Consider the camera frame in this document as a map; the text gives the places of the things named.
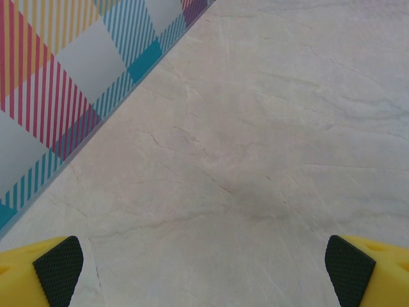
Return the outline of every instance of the marble floor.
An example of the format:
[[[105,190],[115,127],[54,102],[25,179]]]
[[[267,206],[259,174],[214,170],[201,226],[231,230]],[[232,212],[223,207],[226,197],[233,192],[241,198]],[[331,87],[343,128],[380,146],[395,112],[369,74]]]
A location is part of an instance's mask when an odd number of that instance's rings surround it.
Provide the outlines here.
[[[0,241],[71,306],[332,307],[332,234],[409,246],[409,4],[217,0]]]

